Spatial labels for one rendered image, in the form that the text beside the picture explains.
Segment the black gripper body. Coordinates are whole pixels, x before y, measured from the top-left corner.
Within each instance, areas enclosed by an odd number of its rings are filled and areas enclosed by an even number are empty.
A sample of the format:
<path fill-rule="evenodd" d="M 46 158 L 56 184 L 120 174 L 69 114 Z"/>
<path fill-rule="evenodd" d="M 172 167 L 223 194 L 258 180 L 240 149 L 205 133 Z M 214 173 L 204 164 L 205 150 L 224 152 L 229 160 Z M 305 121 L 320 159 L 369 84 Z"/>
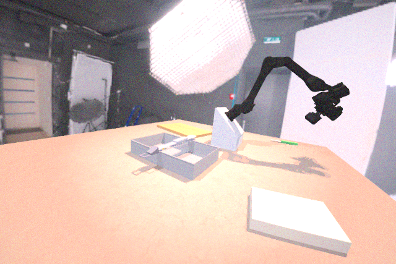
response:
<path fill-rule="evenodd" d="M 316 106 L 314 107 L 316 109 L 316 113 L 308 112 L 307 115 L 305 115 L 305 119 L 308 120 L 312 125 L 315 125 L 319 120 L 320 120 L 320 115 L 324 112 L 324 110 L 328 109 L 330 105 L 338 105 L 340 103 L 339 100 L 331 99 L 330 98 L 330 103 L 326 107 L 318 106 L 317 103 L 314 103 Z"/>

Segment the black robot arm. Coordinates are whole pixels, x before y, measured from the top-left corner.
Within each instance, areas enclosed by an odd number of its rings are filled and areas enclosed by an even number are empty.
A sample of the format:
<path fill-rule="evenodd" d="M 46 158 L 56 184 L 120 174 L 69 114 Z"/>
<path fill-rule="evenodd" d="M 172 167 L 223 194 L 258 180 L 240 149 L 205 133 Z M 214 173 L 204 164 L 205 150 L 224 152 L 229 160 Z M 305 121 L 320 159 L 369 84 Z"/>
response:
<path fill-rule="evenodd" d="M 344 96 L 348 96 L 350 94 L 349 89 L 343 82 L 340 82 L 334 86 L 328 85 L 324 80 L 308 73 L 305 69 L 303 69 L 300 65 L 298 65 L 291 57 L 270 57 L 267 56 L 264 58 L 262 63 L 262 68 L 260 70 L 260 74 L 254 83 L 252 90 L 250 91 L 248 97 L 242 102 L 242 104 L 235 104 L 233 108 L 229 111 L 225 112 L 229 120 L 232 122 L 234 118 L 240 115 L 240 113 L 247 114 L 252 111 L 255 104 L 253 103 L 258 91 L 262 87 L 262 84 L 273 68 L 279 68 L 282 66 L 286 66 L 292 72 L 294 72 L 303 82 L 305 82 L 306 86 L 312 92 L 319 92 L 317 95 L 312 97 L 312 100 L 317 103 L 318 106 L 326 107 L 330 103 L 330 98 L 339 100 Z M 327 91 L 327 92 L 323 92 Z M 328 109 L 324 110 L 322 113 L 323 116 L 327 116 L 331 121 L 336 120 L 341 116 L 343 108 L 341 106 L 337 106 L 333 108 L 332 105 L 329 106 Z"/>

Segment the orange flat board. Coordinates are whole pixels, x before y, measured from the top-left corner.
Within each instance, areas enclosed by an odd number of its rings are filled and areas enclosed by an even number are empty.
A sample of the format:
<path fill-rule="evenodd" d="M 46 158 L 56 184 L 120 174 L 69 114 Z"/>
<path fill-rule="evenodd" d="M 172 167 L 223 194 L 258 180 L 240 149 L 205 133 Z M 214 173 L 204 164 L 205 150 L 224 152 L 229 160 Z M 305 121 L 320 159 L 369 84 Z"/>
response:
<path fill-rule="evenodd" d="M 157 127 L 172 132 L 174 134 L 181 135 L 183 137 L 187 137 L 188 135 L 195 135 L 197 138 L 197 137 L 212 135 L 211 131 L 189 126 L 182 123 L 160 124 L 157 125 Z"/>

